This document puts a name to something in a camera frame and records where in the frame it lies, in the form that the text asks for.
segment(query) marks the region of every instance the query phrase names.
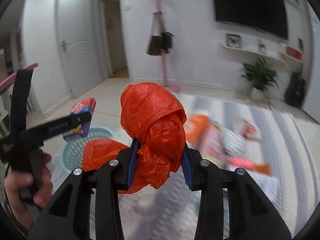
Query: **red plastic bag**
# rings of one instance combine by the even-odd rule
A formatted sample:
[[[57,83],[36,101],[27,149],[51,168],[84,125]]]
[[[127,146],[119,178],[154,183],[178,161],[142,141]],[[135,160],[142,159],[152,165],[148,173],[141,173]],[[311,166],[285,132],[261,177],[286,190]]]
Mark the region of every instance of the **red plastic bag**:
[[[127,145],[110,139],[96,139],[87,142],[82,159],[82,168],[85,171],[91,171],[100,168],[106,162],[117,158],[122,149]]]
[[[161,187],[176,172],[182,159],[186,136],[183,124],[187,117],[181,103],[163,87],[154,83],[129,85],[121,94],[121,126],[131,138],[136,137],[142,147],[138,151],[135,179],[131,194],[146,185]],[[110,140],[90,141],[84,148],[82,167],[97,169],[115,159],[127,146]]]

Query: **potted plant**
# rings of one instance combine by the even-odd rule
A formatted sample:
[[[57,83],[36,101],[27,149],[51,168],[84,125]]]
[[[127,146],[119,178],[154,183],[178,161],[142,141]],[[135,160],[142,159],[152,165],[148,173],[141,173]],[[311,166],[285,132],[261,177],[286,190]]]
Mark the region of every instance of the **potted plant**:
[[[268,67],[265,59],[258,58],[255,64],[243,63],[243,71],[241,76],[251,83],[251,98],[255,103],[260,103],[265,98],[265,92],[270,86],[278,87],[278,74]]]

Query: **black tv screen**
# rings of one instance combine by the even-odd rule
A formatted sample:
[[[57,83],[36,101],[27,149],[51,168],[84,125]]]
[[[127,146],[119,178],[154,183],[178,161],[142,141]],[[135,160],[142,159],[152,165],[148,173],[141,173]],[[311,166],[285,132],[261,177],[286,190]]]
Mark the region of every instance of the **black tv screen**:
[[[283,0],[214,0],[218,22],[251,26],[288,39]]]

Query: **white vase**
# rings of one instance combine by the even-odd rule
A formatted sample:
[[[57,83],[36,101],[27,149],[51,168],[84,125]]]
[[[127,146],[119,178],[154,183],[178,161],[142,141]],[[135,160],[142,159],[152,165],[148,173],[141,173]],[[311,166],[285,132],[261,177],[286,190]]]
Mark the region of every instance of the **white vase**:
[[[251,98],[255,103],[261,103],[265,99],[266,95],[261,90],[256,88],[252,88],[251,90]]]

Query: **door frame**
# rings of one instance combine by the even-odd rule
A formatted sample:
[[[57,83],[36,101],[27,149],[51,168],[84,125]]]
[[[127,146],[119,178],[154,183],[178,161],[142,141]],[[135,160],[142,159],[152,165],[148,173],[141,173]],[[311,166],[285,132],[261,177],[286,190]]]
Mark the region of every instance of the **door frame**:
[[[113,76],[108,48],[107,33],[105,30],[105,17],[103,12],[103,2],[92,0],[93,32],[97,48],[98,61],[103,75],[103,80]]]
[[[99,34],[99,37],[102,37],[103,39],[103,47],[105,51],[105,58],[106,58],[106,63],[107,63],[107,70],[108,70],[108,77],[107,78],[112,78],[114,76],[113,69],[112,69],[112,64],[110,60],[110,50],[108,46],[108,36],[107,36],[107,31],[106,31],[106,18],[105,18],[105,13],[104,13],[104,3],[102,0],[99,0],[100,4],[100,30],[94,29],[95,32]],[[127,57],[127,51],[126,51],[126,46],[125,46],[125,29],[124,29],[124,17],[123,17],[123,9],[121,7],[121,1],[120,1],[120,17],[121,17],[121,28],[122,28],[122,35],[123,35],[123,43],[124,43],[124,56],[125,60],[127,62],[127,68],[128,68],[128,73],[129,73],[129,79],[131,78],[130,75],[130,70],[129,70],[129,63],[128,63],[128,57]]]

